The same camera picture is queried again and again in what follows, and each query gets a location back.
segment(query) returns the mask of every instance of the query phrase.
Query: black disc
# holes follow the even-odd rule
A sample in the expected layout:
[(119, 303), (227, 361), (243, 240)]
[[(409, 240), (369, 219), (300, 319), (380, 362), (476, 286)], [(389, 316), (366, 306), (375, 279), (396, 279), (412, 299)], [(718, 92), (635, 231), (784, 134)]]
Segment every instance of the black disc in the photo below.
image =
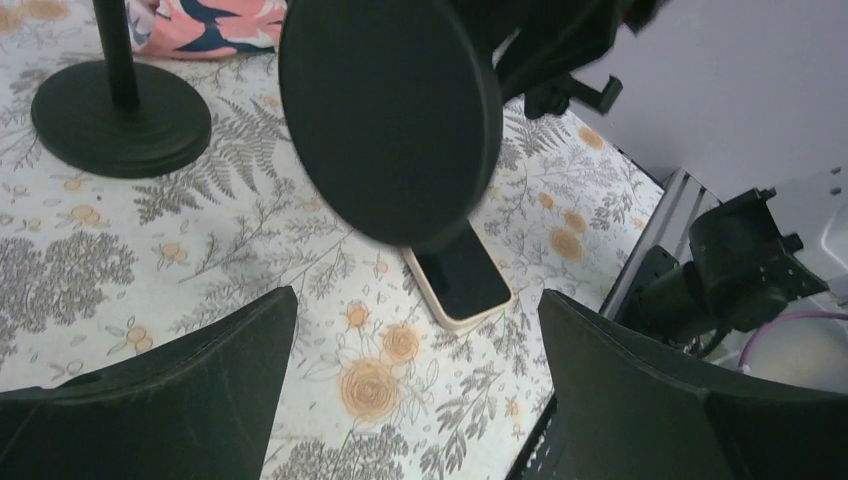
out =
[(196, 160), (212, 132), (206, 102), (178, 76), (136, 64), (140, 107), (112, 103), (102, 61), (68, 67), (45, 81), (32, 101), (44, 147), (80, 170), (113, 178), (150, 178)]
[(491, 55), (445, 0), (293, 2), (279, 59), (295, 149), (343, 220), (408, 247), (462, 227), (503, 116)]

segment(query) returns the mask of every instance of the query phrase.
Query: tablecloth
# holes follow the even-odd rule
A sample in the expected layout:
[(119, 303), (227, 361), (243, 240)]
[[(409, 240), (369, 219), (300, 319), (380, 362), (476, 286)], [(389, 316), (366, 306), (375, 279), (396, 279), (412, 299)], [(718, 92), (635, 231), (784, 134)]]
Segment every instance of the tablecloth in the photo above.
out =
[(56, 386), (292, 285), (297, 335), (263, 478), (503, 478), (552, 389), (542, 288), (598, 308), (660, 188), (572, 114), (529, 122), (508, 105), (472, 224), (517, 301), (449, 332), (398, 254), (316, 195), (271, 54), (154, 62), (213, 114), (211, 146), (186, 169), (112, 180), (47, 153), (36, 88), (99, 52), (88, 1), (0, 0), (0, 389)]

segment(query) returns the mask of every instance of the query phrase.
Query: gray wall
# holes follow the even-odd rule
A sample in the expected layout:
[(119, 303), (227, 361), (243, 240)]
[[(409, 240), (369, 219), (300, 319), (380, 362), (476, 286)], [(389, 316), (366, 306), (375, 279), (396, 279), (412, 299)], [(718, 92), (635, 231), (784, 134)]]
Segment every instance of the gray wall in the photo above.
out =
[(575, 113), (663, 177), (682, 166), (721, 199), (846, 164), (848, 1), (672, 0), (638, 39), (577, 76), (624, 92)]

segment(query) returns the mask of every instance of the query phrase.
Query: fabric bag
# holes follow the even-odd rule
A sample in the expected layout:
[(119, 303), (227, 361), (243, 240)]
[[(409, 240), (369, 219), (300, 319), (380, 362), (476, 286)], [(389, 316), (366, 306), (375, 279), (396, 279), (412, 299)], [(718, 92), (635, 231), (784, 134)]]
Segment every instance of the fabric bag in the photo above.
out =
[(186, 60), (273, 52), (285, 13), (284, 0), (127, 0), (135, 52)]

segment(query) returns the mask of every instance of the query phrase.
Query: black cable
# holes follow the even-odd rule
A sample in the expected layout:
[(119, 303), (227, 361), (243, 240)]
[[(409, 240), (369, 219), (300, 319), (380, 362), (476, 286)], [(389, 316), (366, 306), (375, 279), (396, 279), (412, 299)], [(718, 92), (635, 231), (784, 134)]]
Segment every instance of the black cable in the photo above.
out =
[(704, 345), (699, 351), (695, 352), (695, 358), (703, 359), (707, 355), (713, 353), (715, 349), (718, 348), (719, 345), (721, 345), (721, 342), (724, 341), (725, 338), (727, 338), (728, 333), (729, 332), (725, 330), (716, 330), (716, 333), (715, 335), (713, 335), (713, 338), (711, 338), (710, 341), (707, 342), (707, 344)]

